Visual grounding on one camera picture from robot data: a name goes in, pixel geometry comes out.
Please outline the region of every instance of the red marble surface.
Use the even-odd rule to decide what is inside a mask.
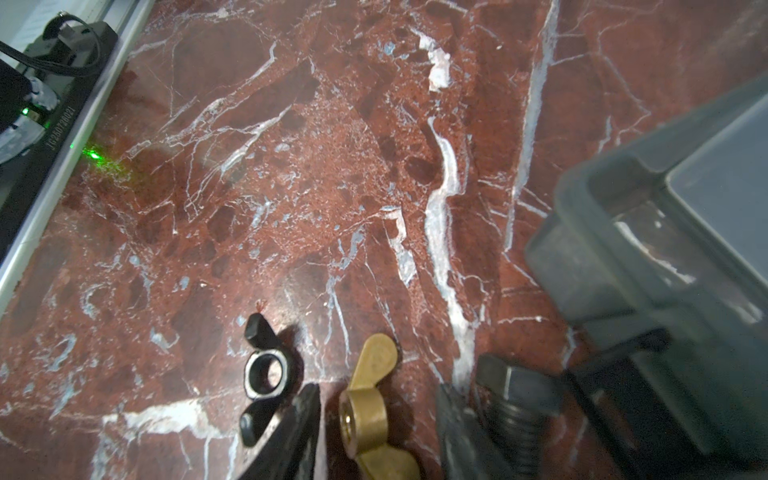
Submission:
[[[81,159],[0,321],[0,476],[236,478],[263,302],[322,386],[321,477],[355,478],[335,401],[384,332],[392,442],[440,478],[439,382],[485,351],[588,355],[522,256],[560,173],[763,71],[767,12],[159,1],[91,139],[107,160]],[[542,478],[615,475],[567,399]]]

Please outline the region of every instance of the black hex bolt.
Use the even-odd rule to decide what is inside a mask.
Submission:
[[[491,393],[488,432],[515,471],[514,479],[535,479],[547,418],[560,413],[560,384],[490,353],[478,358],[475,383]]]

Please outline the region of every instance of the black power strip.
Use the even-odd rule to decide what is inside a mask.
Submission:
[[[101,39],[101,73],[118,42],[118,35],[105,22],[73,27],[66,43],[60,38],[44,40],[38,37],[24,53],[33,58],[55,61],[72,67],[91,63],[97,56],[93,33]],[[19,65],[17,70],[26,71]],[[91,94],[99,75],[73,78],[36,71],[40,78],[59,96],[60,102],[51,113],[45,135],[25,153],[5,162],[0,170],[0,192],[7,191],[5,199],[0,197],[0,255],[5,258],[21,228],[27,212],[35,202],[48,172],[62,148],[74,121],[78,118],[88,96]]]

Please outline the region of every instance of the electronic device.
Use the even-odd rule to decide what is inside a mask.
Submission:
[[[16,69],[0,61],[0,259],[57,154],[69,148],[64,142],[117,40],[105,22],[61,13],[23,53],[0,42],[20,61]]]

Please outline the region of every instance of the bolt thread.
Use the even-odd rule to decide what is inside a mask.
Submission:
[[[491,439],[515,472],[514,480],[534,480],[547,417],[492,396],[485,412]]]

